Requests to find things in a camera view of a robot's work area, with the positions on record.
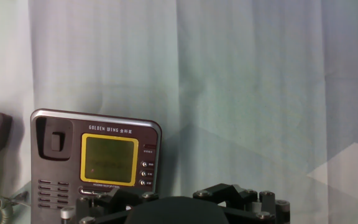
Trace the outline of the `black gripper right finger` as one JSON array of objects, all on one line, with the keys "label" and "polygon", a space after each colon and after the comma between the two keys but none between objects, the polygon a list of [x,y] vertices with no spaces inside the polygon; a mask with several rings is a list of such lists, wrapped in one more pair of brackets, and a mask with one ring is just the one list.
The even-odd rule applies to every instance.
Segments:
[{"label": "black gripper right finger", "polygon": [[237,184],[217,184],[197,190],[193,198],[212,203],[212,215],[220,215],[222,223],[290,224],[290,202],[279,200],[269,190],[258,192]]}]

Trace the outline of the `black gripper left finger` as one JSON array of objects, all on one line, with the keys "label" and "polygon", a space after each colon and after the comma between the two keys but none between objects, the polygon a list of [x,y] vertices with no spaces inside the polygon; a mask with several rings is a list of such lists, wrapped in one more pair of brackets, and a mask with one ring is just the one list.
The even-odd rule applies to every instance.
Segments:
[{"label": "black gripper left finger", "polygon": [[60,223],[125,224],[134,207],[157,199],[158,193],[135,188],[84,196],[77,199],[74,206],[60,210]]}]

